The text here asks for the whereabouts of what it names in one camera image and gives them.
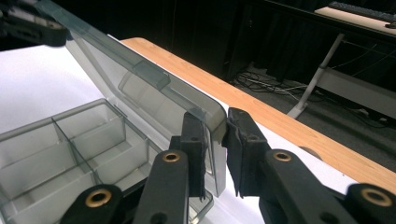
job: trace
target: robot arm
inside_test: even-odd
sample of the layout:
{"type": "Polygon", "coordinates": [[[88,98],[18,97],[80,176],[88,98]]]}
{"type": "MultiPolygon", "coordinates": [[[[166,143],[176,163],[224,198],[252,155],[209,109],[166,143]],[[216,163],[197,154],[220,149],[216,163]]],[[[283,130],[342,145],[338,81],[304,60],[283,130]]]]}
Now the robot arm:
{"type": "Polygon", "coordinates": [[[33,7],[35,2],[36,0],[1,0],[0,36],[11,35],[51,47],[63,46],[67,30],[61,24],[40,15],[33,7]]]}
{"type": "MultiPolygon", "coordinates": [[[[304,163],[293,153],[282,149],[271,149],[251,116],[240,109],[230,108],[228,128],[224,145],[228,148],[227,165],[233,178],[236,194],[241,197],[260,197],[259,207],[267,224],[389,224],[396,221],[396,196],[385,189],[368,184],[355,184],[346,195],[323,186],[304,163]]],[[[203,187],[191,181],[202,180],[202,167],[191,169],[191,164],[201,164],[204,158],[195,153],[202,146],[194,148],[201,139],[196,130],[199,125],[185,116],[186,129],[180,137],[173,138],[170,149],[160,153],[152,166],[145,184],[140,185],[141,197],[130,200],[127,196],[114,197],[118,204],[109,200],[100,208],[92,209],[87,204],[89,195],[100,194],[99,189],[108,190],[114,186],[93,187],[84,191],[66,212],[61,224],[77,223],[188,223],[189,197],[200,197],[203,187]],[[122,212],[125,204],[134,205],[132,217],[122,212]]]]}

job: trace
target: dark background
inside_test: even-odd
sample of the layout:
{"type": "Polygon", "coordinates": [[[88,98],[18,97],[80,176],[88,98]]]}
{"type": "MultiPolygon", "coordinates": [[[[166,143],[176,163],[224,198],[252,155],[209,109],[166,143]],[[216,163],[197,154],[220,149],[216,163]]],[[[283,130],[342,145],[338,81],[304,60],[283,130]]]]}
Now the dark background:
{"type": "MultiPolygon", "coordinates": [[[[309,82],[323,60],[337,32],[310,21],[301,21],[265,7],[238,0],[56,0],[87,23],[117,39],[135,36],[167,49],[207,72],[231,82],[250,62],[267,68],[278,80],[309,82]]],[[[330,0],[278,0],[292,7],[314,11],[330,0]]],[[[344,1],[361,7],[394,12],[394,0],[344,1]]],[[[364,54],[375,44],[348,36],[330,66],[364,54]]],[[[15,38],[0,39],[0,49],[31,46],[15,38]]],[[[385,54],[395,46],[377,44],[385,54]]],[[[396,91],[396,53],[388,57],[369,52],[359,60],[337,69],[396,91]]]]}

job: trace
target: container compartment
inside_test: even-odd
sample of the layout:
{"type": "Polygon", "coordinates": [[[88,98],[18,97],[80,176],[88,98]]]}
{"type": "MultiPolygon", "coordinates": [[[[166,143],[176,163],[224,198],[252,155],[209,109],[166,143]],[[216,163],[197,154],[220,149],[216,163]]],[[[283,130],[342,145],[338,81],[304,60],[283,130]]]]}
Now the container compartment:
{"type": "Polygon", "coordinates": [[[125,190],[149,174],[138,170],[149,162],[149,140],[108,103],[57,123],[101,182],[125,190]]]}
{"type": "Polygon", "coordinates": [[[51,119],[0,136],[0,208],[7,223],[54,223],[95,184],[51,119]]]}

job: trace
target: dark floor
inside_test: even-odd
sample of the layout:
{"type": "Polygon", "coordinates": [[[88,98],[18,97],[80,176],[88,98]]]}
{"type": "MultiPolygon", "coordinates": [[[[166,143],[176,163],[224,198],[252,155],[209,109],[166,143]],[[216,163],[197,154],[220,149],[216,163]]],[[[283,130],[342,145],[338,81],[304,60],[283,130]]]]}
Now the dark floor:
{"type": "MultiPolygon", "coordinates": [[[[302,84],[289,81],[288,85],[301,86],[302,84]]],[[[285,91],[255,92],[256,90],[250,89],[251,86],[250,88],[237,86],[285,114],[297,104],[298,101],[294,97],[297,99],[301,97],[299,92],[290,96],[285,91]]],[[[310,97],[308,107],[297,120],[396,172],[396,128],[394,125],[382,119],[369,119],[365,110],[348,109],[333,99],[323,97],[320,91],[317,93],[319,94],[310,97]]]]}

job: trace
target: white table surface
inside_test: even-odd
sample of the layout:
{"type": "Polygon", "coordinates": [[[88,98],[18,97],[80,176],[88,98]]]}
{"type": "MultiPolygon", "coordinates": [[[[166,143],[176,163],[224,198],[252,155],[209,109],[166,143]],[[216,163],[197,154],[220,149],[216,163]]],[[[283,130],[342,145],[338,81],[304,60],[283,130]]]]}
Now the white table surface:
{"type": "MultiPolygon", "coordinates": [[[[45,46],[0,52],[0,133],[104,98],[66,48],[45,46]]],[[[346,193],[356,183],[259,124],[272,148],[297,154],[331,189],[346,193]]],[[[227,174],[226,190],[201,223],[263,223],[258,198],[236,198],[227,174]]]]}

